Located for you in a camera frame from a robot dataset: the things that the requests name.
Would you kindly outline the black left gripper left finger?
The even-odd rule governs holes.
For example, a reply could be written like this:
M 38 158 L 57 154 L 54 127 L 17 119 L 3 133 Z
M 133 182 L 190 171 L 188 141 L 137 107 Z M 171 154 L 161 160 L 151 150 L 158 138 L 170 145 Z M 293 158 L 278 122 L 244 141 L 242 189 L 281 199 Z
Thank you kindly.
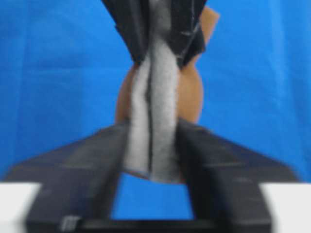
M 121 173 L 128 123 L 12 166 L 5 184 L 36 184 L 27 221 L 60 223 L 64 218 L 109 218 Z

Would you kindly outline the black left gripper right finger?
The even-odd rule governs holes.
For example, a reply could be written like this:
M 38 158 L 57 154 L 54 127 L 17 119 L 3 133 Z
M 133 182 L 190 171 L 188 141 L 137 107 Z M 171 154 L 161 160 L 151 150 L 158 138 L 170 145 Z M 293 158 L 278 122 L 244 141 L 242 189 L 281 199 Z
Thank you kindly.
M 194 215 L 224 223 L 270 223 L 261 183 L 297 182 L 282 162 L 180 120 L 176 149 Z

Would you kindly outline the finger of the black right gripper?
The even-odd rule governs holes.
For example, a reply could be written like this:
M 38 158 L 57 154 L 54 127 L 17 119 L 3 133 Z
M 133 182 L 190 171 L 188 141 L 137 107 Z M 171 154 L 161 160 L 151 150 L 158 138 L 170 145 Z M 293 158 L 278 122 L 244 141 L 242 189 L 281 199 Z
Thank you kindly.
M 147 0 L 103 0 L 132 60 L 140 64 L 148 49 L 149 2 Z
M 181 68 L 205 50 L 200 15 L 205 0 L 159 1 L 159 66 Z

